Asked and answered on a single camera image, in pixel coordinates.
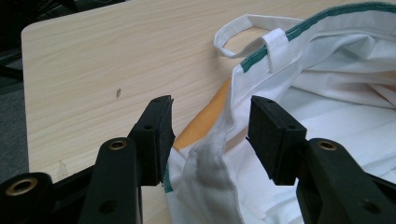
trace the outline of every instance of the wooden table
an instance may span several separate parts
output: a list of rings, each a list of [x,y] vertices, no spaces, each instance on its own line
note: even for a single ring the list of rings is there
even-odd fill
[[[353,0],[132,1],[32,24],[22,32],[31,172],[61,180],[126,136],[148,102],[171,94],[178,135],[241,60],[220,58],[215,32],[244,14],[306,18]],[[261,35],[230,40],[241,49]],[[145,223],[169,223],[163,188],[143,188]]]

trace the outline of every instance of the green trim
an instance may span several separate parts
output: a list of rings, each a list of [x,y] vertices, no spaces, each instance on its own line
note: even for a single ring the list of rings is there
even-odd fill
[[[163,186],[165,189],[165,193],[169,193],[173,191],[172,185],[171,185],[171,181],[169,180],[169,168],[168,168],[168,164],[166,164],[166,168],[165,168],[165,176],[163,177]]]
[[[286,36],[288,40],[291,41],[292,39],[296,38],[304,31],[308,30],[314,24],[318,23],[319,21],[331,17],[331,16],[339,16],[347,13],[354,13],[354,12],[363,12],[363,11],[383,11],[383,12],[391,12],[396,14],[396,5],[391,3],[383,3],[383,2],[368,2],[368,3],[358,3],[358,4],[349,4],[340,7],[331,7],[324,11],[319,12],[315,16],[300,22],[293,28],[289,29],[286,32]],[[255,63],[261,61],[267,55],[267,47],[262,46],[256,52],[252,53],[251,55],[247,56],[244,61],[241,62],[241,66],[246,73],[251,66]]]

